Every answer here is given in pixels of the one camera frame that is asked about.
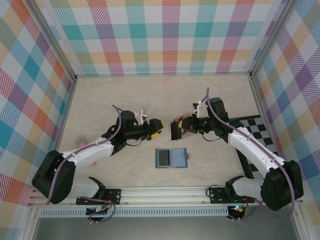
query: checkered mat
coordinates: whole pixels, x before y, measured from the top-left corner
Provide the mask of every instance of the checkered mat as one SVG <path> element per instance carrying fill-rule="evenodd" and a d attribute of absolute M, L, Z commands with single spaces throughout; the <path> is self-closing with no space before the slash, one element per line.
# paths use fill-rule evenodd
<path fill-rule="evenodd" d="M 266 148 L 268 148 L 271 152 L 278 155 L 260 115 L 239 117 L 238 119 L 260 143 L 266 146 Z M 255 165 L 253 165 L 253 163 L 238 150 L 237 153 L 245 176 L 249 179 L 263 179 Z"/>

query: blue tablet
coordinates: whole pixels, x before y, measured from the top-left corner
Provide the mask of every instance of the blue tablet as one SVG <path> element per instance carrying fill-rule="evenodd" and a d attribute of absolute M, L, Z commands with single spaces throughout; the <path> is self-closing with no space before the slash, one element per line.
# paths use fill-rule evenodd
<path fill-rule="evenodd" d="M 189 155 L 186 148 L 156 148 L 157 169 L 187 168 Z"/>

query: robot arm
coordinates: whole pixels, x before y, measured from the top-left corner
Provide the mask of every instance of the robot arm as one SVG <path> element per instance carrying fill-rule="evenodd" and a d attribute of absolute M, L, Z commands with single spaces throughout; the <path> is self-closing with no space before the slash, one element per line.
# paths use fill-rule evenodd
<path fill-rule="evenodd" d="M 243 153 L 246 158 L 254 164 L 264 178 L 264 180 L 257 180 L 249 179 L 244 176 L 236 176 L 227 181 L 225 183 L 225 191 L 227 192 L 230 201 L 234 202 L 235 196 L 248 196 L 262 199 L 264 203 L 274 211 L 291 203 L 291 192 L 288 181 L 274 160 L 280 163 L 288 174 L 293 186 L 295 199 L 303 196 L 304 191 L 301 171 L 297 162 L 293 160 L 287 162 L 283 158 L 273 154 L 264 145 L 258 142 L 249 131 L 243 127 L 243 124 L 238 119 L 230 119 L 225 110 L 223 101 L 220 98 L 211 98 L 210 105 L 220 119 L 226 122 L 227 125 L 236 128 L 237 131 L 218 121 L 209 109 L 208 102 L 206 102 L 208 117 L 199 118 L 197 115 L 193 114 L 192 116 L 183 119 L 179 123 L 179 127 L 192 133 L 200 133 L 202 135 L 214 131 L 218 137 Z M 250 139 L 255 140 L 259 146 L 254 144 L 249 138 L 244 137 L 240 132 L 247 135 Z M 266 153 L 269 153 L 273 159 L 269 158 Z"/>
<path fill-rule="evenodd" d="M 142 124 L 138 124 L 136 120 L 137 114 L 131 111 L 122 111 L 120 117 L 121 125 L 119 132 L 110 141 L 106 142 L 106 139 L 115 133 L 113 129 L 118 128 L 119 117 L 115 125 L 111 126 L 106 133 L 90 144 L 63 153 L 59 153 L 56 150 L 50 151 L 33 177 L 32 185 L 48 198 L 54 175 L 61 162 L 68 158 L 57 174 L 50 200 L 51 203 L 58 204 L 69 196 L 71 190 L 75 193 L 78 193 L 78 190 L 82 191 L 83 187 L 81 188 L 73 184 L 77 171 L 102 158 L 107 158 L 118 153 L 126 146 L 127 140 L 152 140 L 165 127 L 161 120 L 155 118 L 151 119 L 149 123 L 145 121 L 146 116 L 143 114 L 143 111 L 140 114 Z M 93 187 L 85 187 L 86 196 L 92 197 L 95 195 L 95 198 L 98 198 L 99 196 L 96 196 L 96 194 L 100 194 L 101 191 L 98 192 L 98 190 L 100 188 L 104 189 L 104 186 L 95 178 L 91 177 L 90 179 L 95 183 L 92 182 L 94 184 L 91 184 Z"/>

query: colorful plaid backdrop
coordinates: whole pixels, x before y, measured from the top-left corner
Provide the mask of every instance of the colorful plaid backdrop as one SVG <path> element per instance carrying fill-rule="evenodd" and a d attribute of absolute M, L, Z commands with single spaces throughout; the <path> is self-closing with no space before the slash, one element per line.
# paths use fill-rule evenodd
<path fill-rule="evenodd" d="M 22 0 L 0 0 L 0 239 L 21 232 L 31 180 L 56 143 L 72 81 Z"/>
<path fill-rule="evenodd" d="M 319 0 L 299 1 L 256 83 L 279 153 L 300 164 L 309 230 L 320 236 Z"/>
<path fill-rule="evenodd" d="M 275 15 L 273 16 L 272 21 L 263 36 L 263 39 L 259 45 L 259 48 L 254 55 L 253 61 L 248 69 L 248 72 L 252 72 L 252 70 L 258 60 L 258 57 L 260 56 L 261 51 L 264 49 L 264 47 L 269 39 L 269 36 L 272 33 L 272 31 L 274 30 L 274 27 L 276 26 L 276 23 L 278 22 L 279 17 L 281 16 L 281 13 L 283 12 L 287 2 L 288 2 L 288 0 L 281 0 L 281 3 L 279 5 L 278 9 L 276 10 Z"/>
<path fill-rule="evenodd" d="M 285 0 L 37 2 L 76 73 L 115 75 L 247 72 Z"/>

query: beige floor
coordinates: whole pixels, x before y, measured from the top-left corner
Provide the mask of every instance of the beige floor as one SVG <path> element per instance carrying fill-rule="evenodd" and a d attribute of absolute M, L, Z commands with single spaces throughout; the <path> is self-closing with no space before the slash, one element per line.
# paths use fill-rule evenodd
<path fill-rule="evenodd" d="M 143 76 L 80 78 L 60 145 L 60 152 L 74 149 L 74 139 L 84 135 L 96 140 L 115 123 L 117 112 L 148 109 L 148 120 L 157 118 L 167 125 L 192 111 L 192 103 L 205 96 L 220 97 L 229 117 L 258 114 L 247 76 Z M 206 136 L 215 139 L 214 133 Z M 186 148 L 188 168 L 155 168 L 156 148 Z M 93 176 L 109 187 L 167 187 L 223 185 L 243 174 L 236 150 L 223 140 L 206 142 L 199 134 L 171 141 L 167 127 L 152 141 L 125 147 L 96 165 L 83 168 L 79 176 Z"/>

